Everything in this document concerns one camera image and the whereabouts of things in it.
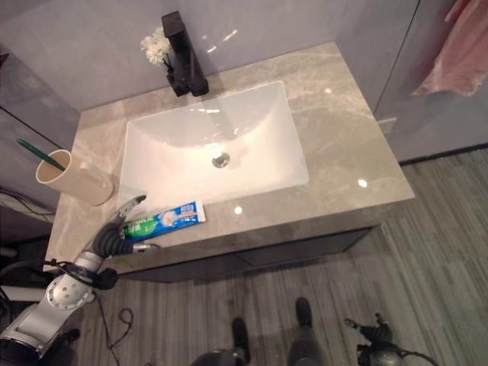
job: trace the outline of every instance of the person's leg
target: person's leg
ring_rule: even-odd
[[[199,356],[191,366],[244,366],[251,361],[249,338],[244,320],[235,318],[232,321],[234,349],[208,352]]]
[[[296,307],[300,330],[288,352],[288,366],[322,366],[322,354],[312,328],[310,304],[301,297],[297,300]]]

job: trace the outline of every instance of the sink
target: sink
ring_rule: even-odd
[[[119,204],[204,204],[309,181],[282,82],[129,121]]]

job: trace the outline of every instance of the marble countertop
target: marble countertop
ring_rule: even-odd
[[[413,197],[334,43],[277,56],[207,79],[210,93],[203,97],[177,98],[171,88],[164,88],[83,112],[72,153],[110,172],[117,187],[129,120],[281,80],[307,161],[310,182],[208,204],[205,206],[206,223],[152,240],[164,249],[157,251],[159,254],[113,258],[111,267],[133,271],[201,258],[230,251],[224,248],[227,244],[231,247],[242,242],[242,246],[249,247],[244,242],[250,239],[256,239],[256,245],[264,245],[270,240],[263,237],[271,235],[265,230],[273,227],[278,230],[274,234],[279,232],[282,239],[297,238],[300,235],[296,233],[283,236],[287,224],[313,223],[320,217],[338,217],[330,225],[329,232],[350,230],[350,223],[355,220],[343,214]],[[46,257],[72,261],[114,212],[116,204],[117,194],[99,207],[61,194]],[[242,208],[239,215],[234,213],[236,206]],[[356,227],[361,225],[366,226],[361,220],[355,223]],[[239,238],[240,233],[247,235]],[[259,238],[249,233],[259,233]],[[213,239],[217,239],[218,245],[210,244]],[[220,249],[206,252],[207,245]],[[171,248],[183,254],[174,256],[176,251],[171,252]]]

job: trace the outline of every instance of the beige cup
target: beige cup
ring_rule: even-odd
[[[73,156],[68,150],[56,150],[49,156],[64,166],[65,170],[62,172],[42,161],[36,170],[39,183],[94,206],[103,204],[114,191],[107,173]]]

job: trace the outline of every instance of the toothpaste tube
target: toothpaste tube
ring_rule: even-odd
[[[124,235],[128,242],[140,242],[206,220],[202,203],[195,201],[157,215],[130,221],[124,226]]]

